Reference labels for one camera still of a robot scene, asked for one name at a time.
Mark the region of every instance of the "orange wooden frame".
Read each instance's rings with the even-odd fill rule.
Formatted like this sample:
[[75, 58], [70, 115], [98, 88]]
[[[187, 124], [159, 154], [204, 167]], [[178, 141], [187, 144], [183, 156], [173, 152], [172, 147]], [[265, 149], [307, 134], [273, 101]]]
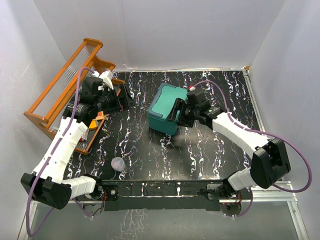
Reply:
[[[96, 71], [99, 73], [102, 73], [106, 71], [107, 69], [110, 69], [111, 71], [116, 67], [116, 65], [113, 62], [105, 61], [97, 57], [98, 51], [103, 47], [103, 43], [100, 40], [92, 39], [92, 38], [85, 38], [83, 40], [83, 43], [77, 48], [77, 50], [73, 53], [73, 55], [70, 57], [70, 59], [65, 63], [65, 65], [61, 68], [61, 70], [57, 73], [57, 75], [53, 78], [53, 80], [50, 82], [50, 84], [45, 88], [45, 90], [40, 94], [40, 96], [37, 98], [37, 100], [33, 103], [33, 105], [29, 108], [28, 111], [24, 112], [24, 115], [34, 123], [42, 132], [44, 132], [50, 139], [54, 139], [56, 132], [51, 130], [50, 127], [57, 118], [58, 114], [64, 109], [65, 105], [69, 102], [70, 98], [73, 96], [73, 94], [76, 91], [76, 85], [77, 85], [77, 74], [74, 75], [72, 80], [69, 82], [67, 87], [63, 90], [61, 95], [58, 97], [56, 102], [51, 106], [51, 108], [48, 110], [46, 115], [40, 116], [37, 114], [34, 114], [34, 111], [37, 109], [39, 104], [44, 100], [46, 95], [50, 92], [50, 90], [53, 88], [53, 86], [58, 82], [60, 77], [63, 75], [63, 73], [67, 70], [67, 68], [71, 65], [71, 63], [76, 59], [78, 54], [81, 52], [83, 48], [86, 46], [93, 47], [92, 52], [90, 53], [89, 57], [85, 60], [82, 67], [88, 67], [92, 68], [94, 67]], [[85, 78], [86, 74], [88, 73], [87, 70], [84, 70], [81, 75], [81, 81]], [[112, 82], [114, 84], [120, 84], [124, 83], [124, 81], [119, 79], [113, 79]], [[102, 127], [102, 124], [104, 123], [106, 118], [104, 118], [98, 129], [96, 130], [96, 133], [94, 134], [94, 137], [90, 141], [90, 143], [87, 145], [86, 149], [79, 149], [77, 148], [77, 152], [81, 152], [84, 154], [88, 154], [88, 150], [96, 137], [98, 131]]]

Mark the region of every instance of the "teal lid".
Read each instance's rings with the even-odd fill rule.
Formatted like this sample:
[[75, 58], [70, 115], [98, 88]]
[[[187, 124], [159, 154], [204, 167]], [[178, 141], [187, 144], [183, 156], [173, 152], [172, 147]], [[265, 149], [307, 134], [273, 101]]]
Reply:
[[161, 84], [148, 113], [165, 121], [177, 98], [186, 100], [187, 90], [167, 83]]

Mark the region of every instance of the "teal container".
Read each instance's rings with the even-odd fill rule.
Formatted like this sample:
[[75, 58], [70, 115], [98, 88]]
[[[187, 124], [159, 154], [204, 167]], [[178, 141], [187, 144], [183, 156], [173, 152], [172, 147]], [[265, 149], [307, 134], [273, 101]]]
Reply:
[[166, 121], [166, 118], [171, 112], [177, 98], [186, 100], [187, 90], [168, 83], [160, 85], [147, 111], [149, 127], [151, 129], [168, 135], [176, 134], [180, 111], [177, 112], [175, 121]]

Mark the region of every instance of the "dish rack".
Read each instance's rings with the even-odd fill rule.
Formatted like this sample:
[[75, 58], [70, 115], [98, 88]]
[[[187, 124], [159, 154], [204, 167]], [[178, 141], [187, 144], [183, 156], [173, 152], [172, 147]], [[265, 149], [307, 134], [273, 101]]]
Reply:
[[[24, 115], [50, 139], [54, 139], [67, 103], [76, 91], [78, 70], [82, 67], [88, 67], [101, 74], [106, 70], [112, 71], [116, 67], [113, 62], [97, 57], [97, 53], [102, 47], [103, 43], [101, 41], [85, 38], [29, 110], [24, 112]], [[84, 70], [80, 80], [83, 81], [86, 76], [92, 76], [92, 73]], [[113, 78], [112, 83], [119, 85], [124, 81]], [[89, 149], [106, 117], [107, 115], [100, 121], [96, 130], [89, 131], [86, 141], [78, 143], [76, 152], [85, 155], [89, 153]]]

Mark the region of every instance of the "black marble surface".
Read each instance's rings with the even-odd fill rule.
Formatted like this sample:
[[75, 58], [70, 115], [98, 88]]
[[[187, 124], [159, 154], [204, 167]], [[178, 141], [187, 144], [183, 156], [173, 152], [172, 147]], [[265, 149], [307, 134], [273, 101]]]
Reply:
[[[105, 180], [218, 180], [250, 166], [251, 160], [243, 150], [198, 122], [193, 128], [179, 127], [176, 135], [169, 136], [149, 129], [147, 116], [162, 83], [188, 88], [212, 80], [222, 88], [232, 115], [258, 129], [242, 71], [126, 72], [115, 73], [115, 77], [125, 80], [136, 107], [109, 115], [90, 153], [73, 154], [65, 179], [92, 174]], [[209, 83], [201, 87], [207, 98], [222, 106], [222, 96], [215, 87]], [[114, 157], [124, 159], [124, 172], [116, 173], [111, 168]]]
[[[242, 202], [242, 209], [248, 202]], [[38, 204], [32, 232], [50, 207]], [[298, 240], [286, 201], [254, 202], [250, 211], [232, 220], [204, 209], [131, 209], [108, 211], [93, 220], [75, 203], [54, 210], [29, 240]]]

